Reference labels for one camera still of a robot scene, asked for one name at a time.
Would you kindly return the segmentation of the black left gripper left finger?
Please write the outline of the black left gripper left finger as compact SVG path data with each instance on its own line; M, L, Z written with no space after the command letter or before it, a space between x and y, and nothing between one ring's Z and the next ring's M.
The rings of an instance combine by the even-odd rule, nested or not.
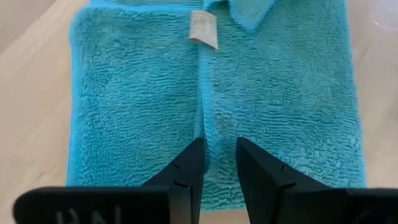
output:
M202 138L138 187L41 187L19 196L16 224L198 224Z

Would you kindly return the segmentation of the teal microfiber towel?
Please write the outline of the teal microfiber towel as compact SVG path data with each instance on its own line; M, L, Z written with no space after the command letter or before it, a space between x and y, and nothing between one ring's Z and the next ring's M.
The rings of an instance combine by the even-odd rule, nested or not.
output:
M68 185L140 185L197 137L207 212L244 207L238 137L366 185L345 0L91 0L70 43Z

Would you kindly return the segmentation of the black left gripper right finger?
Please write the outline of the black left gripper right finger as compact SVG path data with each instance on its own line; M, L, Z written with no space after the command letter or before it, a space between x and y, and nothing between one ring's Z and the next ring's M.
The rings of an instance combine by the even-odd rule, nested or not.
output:
M398 189L331 188L242 137L236 163L251 224L398 224Z

